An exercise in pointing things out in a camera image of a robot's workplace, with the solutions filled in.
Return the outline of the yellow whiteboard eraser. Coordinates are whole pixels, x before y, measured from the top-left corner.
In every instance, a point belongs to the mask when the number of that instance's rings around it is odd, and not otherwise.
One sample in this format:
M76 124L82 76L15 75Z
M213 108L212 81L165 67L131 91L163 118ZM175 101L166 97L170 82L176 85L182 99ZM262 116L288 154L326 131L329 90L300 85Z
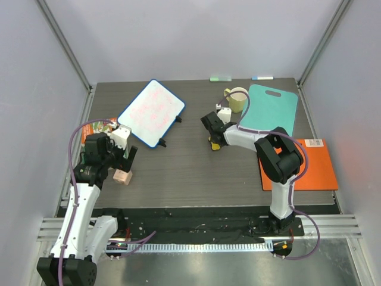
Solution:
M210 143L211 145L211 150L212 151L218 151L221 149L221 146L218 144L218 143L215 143L212 141L211 137L208 138L208 142Z

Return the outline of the blue framed whiteboard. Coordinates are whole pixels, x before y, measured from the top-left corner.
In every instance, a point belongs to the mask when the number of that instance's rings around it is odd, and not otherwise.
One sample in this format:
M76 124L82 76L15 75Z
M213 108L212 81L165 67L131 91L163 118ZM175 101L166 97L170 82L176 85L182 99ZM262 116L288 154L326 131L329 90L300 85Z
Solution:
M185 103L152 79L117 117L117 122L147 146L155 148L185 109Z

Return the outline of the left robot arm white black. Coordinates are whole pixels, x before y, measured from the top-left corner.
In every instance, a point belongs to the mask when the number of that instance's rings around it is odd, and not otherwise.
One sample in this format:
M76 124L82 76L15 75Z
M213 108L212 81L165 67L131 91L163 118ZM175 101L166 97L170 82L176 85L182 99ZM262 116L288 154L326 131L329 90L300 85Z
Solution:
M37 272L46 285L94 285L97 262L111 237L126 233L120 209L105 209L90 226L95 203L109 169L131 170L137 147L129 147L128 128L94 133L85 139L80 162L72 171L64 221L48 257L41 257Z

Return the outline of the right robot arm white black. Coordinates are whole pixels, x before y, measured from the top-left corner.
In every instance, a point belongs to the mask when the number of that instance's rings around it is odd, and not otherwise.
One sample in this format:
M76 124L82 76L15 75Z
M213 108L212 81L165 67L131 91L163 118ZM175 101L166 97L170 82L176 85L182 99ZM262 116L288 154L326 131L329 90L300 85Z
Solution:
M255 235L283 235L295 219L293 194L296 177L304 158L296 141L284 128L255 130L233 122L223 123L215 112L201 118L210 134L212 149L238 146L257 153L266 176L271 180L271 204L268 218L251 226Z

